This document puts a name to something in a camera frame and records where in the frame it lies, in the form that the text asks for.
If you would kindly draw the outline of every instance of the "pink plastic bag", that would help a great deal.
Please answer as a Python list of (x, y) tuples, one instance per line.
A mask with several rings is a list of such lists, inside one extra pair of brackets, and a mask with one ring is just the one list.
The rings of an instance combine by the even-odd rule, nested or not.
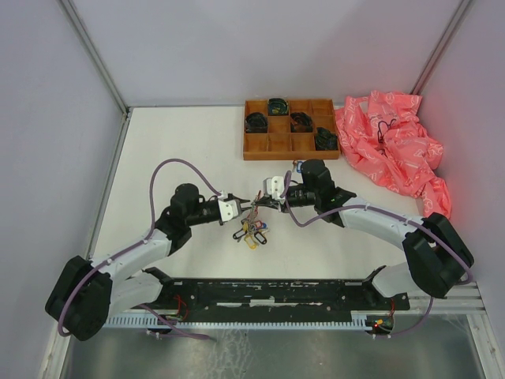
[(379, 186), (401, 195), (421, 197), (425, 216), (451, 214), (445, 181), (433, 170), (443, 146), (429, 137), (416, 116), (421, 96), (372, 91), (347, 97), (335, 112), (340, 145), (350, 165)]

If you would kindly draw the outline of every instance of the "purple cable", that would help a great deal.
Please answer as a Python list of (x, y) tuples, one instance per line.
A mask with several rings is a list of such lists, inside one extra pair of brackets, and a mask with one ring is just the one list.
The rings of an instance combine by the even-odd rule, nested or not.
[(417, 328), (421, 327), (428, 320), (428, 315), (432, 311), (434, 300), (435, 299), (433, 298), (433, 296), (431, 296), (429, 298), (429, 304), (428, 304), (428, 308), (426, 309), (425, 314), (423, 314), (423, 317), (421, 317), (421, 319), (416, 324), (412, 325), (410, 328), (407, 328), (407, 329), (402, 330), (400, 332), (389, 334), (387, 336), (383, 336), (380, 334), (374, 334), (374, 338), (379, 338), (379, 339), (385, 340), (385, 339), (390, 339), (393, 337), (404, 336), (405, 334), (410, 333), (410, 332), (416, 330)]
[[(147, 310), (149, 313), (154, 314), (156, 316), (156, 318), (160, 322), (164, 323), (166, 326), (169, 326), (180, 337), (188, 337), (188, 338), (193, 338), (195, 340), (209, 340), (211, 338), (210, 336), (207, 336), (206, 334), (197, 334), (197, 333), (186, 333), (186, 332), (183, 332), (181, 329), (176, 328), (175, 326), (173, 326), (168, 320), (165, 320), (163, 317), (161, 317), (159, 314), (157, 314), (154, 310), (152, 310), (151, 308), (149, 308), (145, 304), (140, 304), (139, 307)], [(175, 337), (177, 335), (172, 335), (171, 336), (170, 334), (162, 334), (162, 335), (159, 335), (159, 336)]]
[(163, 166), (165, 166), (168, 163), (182, 163), (182, 164), (185, 164), (189, 168), (193, 169), (193, 171), (195, 171), (198, 176), (200, 176), (200, 178), (204, 181), (204, 183), (207, 185), (207, 187), (209, 188), (210, 191), (212, 191), (217, 196), (219, 196), (221, 194), (218, 190), (216, 190), (211, 185), (211, 183), (207, 180), (207, 178), (204, 177), (204, 175), (200, 172), (200, 170), (198, 170), (196, 167), (194, 167), (190, 162), (188, 162), (186, 160), (183, 160), (183, 159), (179, 159), (179, 158), (167, 159), (167, 160), (164, 160), (163, 162), (161, 162), (157, 166), (157, 168), (153, 171), (152, 176), (151, 176), (151, 182), (149, 183), (149, 206), (150, 206), (150, 209), (151, 209), (151, 226), (149, 227), (148, 234), (144, 238), (142, 238), (139, 242), (135, 242), (133, 245), (131, 245), (131, 246), (129, 246), (129, 247), (127, 247), (127, 248), (125, 248), (125, 249), (123, 249), (121, 251), (118, 251), (116, 254), (112, 255), (110, 258), (106, 259), (103, 262), (100, 262), (90, 272), (88, 272), (88, 274), (86, 274), (84, 276), (84, 278), (82, 278), (82, 280), (75, 286), (75, 288), (73, 289), (73, 291), (70, 294), (69, 298), (67, 299), (65, 305), (63, 306), (62, 312), (60, 313), (60, 318), (58, 319), (58, 333), (59, 333), (60, 336), (67, 337), (67, 336), (70, 336), (70, 334), (71, 334), (71, 333), (65, 332), (63, 330), (63, 321), (65, 320), (65, 316), (66, 316), (67, 312), (69, 311), (70, 304), (72, 304), (72, 301), (75, 299), (75, 297), (77, 296), (77, 293), (80, 291), (80, 289), (101, 268), (103, 268), (106, 265), (108, 265), (109, 264), (108, 262), (115, 261), (116, 259), (118, 259), (119, 257), (125, 255), (129, 251), (131, 251), (131, 250), (135, 249), (136, 247), (144, 244), (144, 241), (148, 240), (152, 236), (152, 234), (154, 233), (154, 231), (155, 231), (155, 202), (154, 202), (154, 197), (153, 197), (153, 189), (154, 189), (154, 185), (155, 185), (155, 178), (156, 178), (156, 175), (158, 174), (158, 171)]
[[(386, 211), (385, 209), (381, 209), (381, 208), (377, 208), (377, 207), (372, 207), (372, 206), (366, 207), (365, 205), (347, 205), (347, 206), (343, 206), (343, 207), (340, 207), (340, 208), (335, 208), (335, 209), (332, 209), (331, 211), (322, 213), (322, 214), (320, 214), (320, 215), (318, 215), (316, 217), (311, 218), (309, 221), (307, 221), (305, 223), (300, 223), (297, 220), (297, 218), (294, 216), (293, 212), (291, 211), (290, 205), (289, 205), (289, 203), (287, 201), (287, 197), (286, 197), (290, 181), (291, 181), (291, 171), (287, 171), (286, 175), (284, 176), (284, 192), (282, 192), (281, 197), (285, 198), (284, 201), (286, 202), (287, 211), (290, 214), (291, 218), (293, 219), (294, 223), (297, 224), (299, 227), (306, 227), (306, 226), (310, 225), (311, 223), (313, 223), (314, 221), (322, 219), (323, 217), (329, 216), (329, 215), (331, 215), (333, 213), (336, 213), (336, 212), (347, 211), (349, 209), (365, 209), (365, 210), (368, 209), (370, 211), (382, 213), (383, 215), (389, 216), (389, 217), (391, 217), (393, 219), (397, 219), (398, 221), (402, 221), (403, 223), (408, 223), (409, 225), (412, 225), (413, 227), (416, 227), (417, 229), (419, 229), (420, 231), (422, 231), (423, 233), (425, 233), (427, 236), (429, 236), (430, 238), (432, 238), (440, 246), (442, 246), (461, 265), (461, 267), (463, 267), (463, 269), (466, 272), (466, 275), (467, 275), (466, 280), (463, 280), (462, 282), (459, 282), (457, 285), (462, 286), (464, 284), (468, 284), (468, 283), (471, 283), (473, 281), (473, 274), (470, 271), (470, 267), (468, 267), (468, 265), (463, 261), (463, 259), (461, 259), (457, 255), (457, 253), (451, 247), (449, 247), (448, 244), (446, 244), (444, 241), (442, 241), (442, 239), (440, 239), (432, 231), (430, 231), (426, 227), (423, 227), (419, 223), (416, 223), (415, 221), (412, 221), (412, 220), (408, 220), (406, 217), (397, 215), (397, 214), (395, 214), (393, 212)], [(397, 332), (397, 333), (394, 333), (394, 334), (390, 334), (389, 336), (385, 336), (385, 338), (391, 338), (393, 336), (404, 335), (404, 334), (406, 334), (408, 332), (412, 332), (414, 329), (419, 328), (421, 325), (423, 325), (426, 322), (426, 320), (428, 319), (428, 315), (429, 315), (429, 313), (432, 310), (433, 300), (434, 300), (434, 298), (431, 297), (430, 301), (429, 301), (428, 308), (426, 310), (426, 313), (419, 320), (419, 322), (417, 322), (414, 326), (412, 326), (412, 327), (410, 327), (408, 329), (402, 330), (401, 332)]]

